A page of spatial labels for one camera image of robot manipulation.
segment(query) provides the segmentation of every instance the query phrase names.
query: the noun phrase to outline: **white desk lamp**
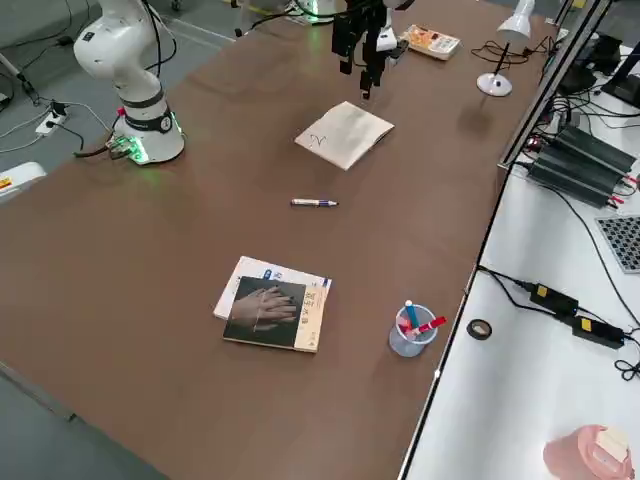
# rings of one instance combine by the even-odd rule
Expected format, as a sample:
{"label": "white desk lamp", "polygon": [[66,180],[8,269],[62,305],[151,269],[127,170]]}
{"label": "white desk lamp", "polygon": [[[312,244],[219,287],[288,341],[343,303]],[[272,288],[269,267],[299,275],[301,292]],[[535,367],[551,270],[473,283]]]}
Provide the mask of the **white desk lamp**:
{"label": "white desk lamp", "polygon": [[526,44],[531,37],[531,24],[529,17],[533,12],[535,0],[520,0],[513,15],[511,15],[502,25],[498,27],[500,38],[506,42],[498,66],[493,73],[485,73],[478,77],[476,82],[478,88],[487,95],[493,97],[505,97],[511,93],[513,86],[511,82],[504,76],[500,75],[500,69],[507,57],[509,46],[512,43]]}

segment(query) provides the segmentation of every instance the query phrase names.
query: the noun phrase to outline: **small box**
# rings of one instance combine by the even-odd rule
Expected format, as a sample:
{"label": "small box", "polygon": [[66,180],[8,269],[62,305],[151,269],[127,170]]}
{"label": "small box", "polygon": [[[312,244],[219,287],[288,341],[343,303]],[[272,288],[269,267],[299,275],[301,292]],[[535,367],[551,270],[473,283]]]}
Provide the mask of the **small box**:
{"label": "small box", "polygon": [[440,60],[449,60],[462,44],[459,38],[411,25],[401,36],[409,42],[409,48]]}

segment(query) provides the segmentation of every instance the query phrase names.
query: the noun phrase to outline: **electrical outlet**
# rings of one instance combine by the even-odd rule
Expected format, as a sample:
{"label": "electrical outlet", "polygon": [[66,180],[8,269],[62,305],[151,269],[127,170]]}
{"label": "electrical outlet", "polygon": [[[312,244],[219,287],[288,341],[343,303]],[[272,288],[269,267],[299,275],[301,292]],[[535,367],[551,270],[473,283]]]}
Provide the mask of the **electrical outlet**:
{"label": "electrical outlet", "polygon": [[[66,115],[55,115],[53,112],[50,112],[49,115],[47,115],[47,118],[45,118],[44,121],[38,125],[38,128],[36,128],[36,133],[38,135],[48,137],[58,128],[58,125],[63,124],[66,120]],[[47,127],[48,122],[52,122],[55,125],[53,125],[53,127]]]}

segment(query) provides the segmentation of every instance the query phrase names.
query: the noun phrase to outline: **clear pen holder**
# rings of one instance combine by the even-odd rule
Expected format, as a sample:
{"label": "clear pen holder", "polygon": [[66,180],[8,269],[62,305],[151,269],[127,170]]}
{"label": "clear pen holder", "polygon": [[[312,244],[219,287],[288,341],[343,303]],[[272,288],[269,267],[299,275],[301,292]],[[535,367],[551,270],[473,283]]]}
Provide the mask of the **clear pen holder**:
{"label": "clear pen holder", "polygon": [[[435,320],[435,315],[427,307],[422,305],[413,305],[413,309],[416,312],[418,319],[418,325],[425,325],[432,320]],[[416,336],[405,334],[401,326],[406,325],[409,322],[409,314],[406,307],[402,307],[396,315],[393,328],[389,332],[389,346],[398,355],[403,357],[415,357],[419,355],[424,348],[433,342],[438,334],[438,329],[434,328],[420,333]]]}

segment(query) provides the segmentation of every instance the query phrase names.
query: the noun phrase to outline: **brown table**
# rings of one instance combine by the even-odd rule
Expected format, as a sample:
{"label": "brown table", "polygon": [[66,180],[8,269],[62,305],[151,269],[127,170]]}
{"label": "brown table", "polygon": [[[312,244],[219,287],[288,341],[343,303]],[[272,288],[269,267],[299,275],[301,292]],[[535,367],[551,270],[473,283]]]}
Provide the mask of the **brown table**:
{"label": "brown table", "polygon": [[[346,173],[293,143],[362,104],[331,29],[273,22],[223,50],[170,95],[182,158],[74,161],[0,208],[0,360],[174,480],[395,478],[448,329],[402,359],[394,314],[411,298],[455,316],[544,61],[511,69],[508,98],[476,89],[491,67],[469,49],[508,13],[398,14],[465,48],[385,73],[367,108],[396,128]],[[533,23],[535,45],[550,27]],[[319,353],[222,341],[212,306],[241,255],[334,279]]]}

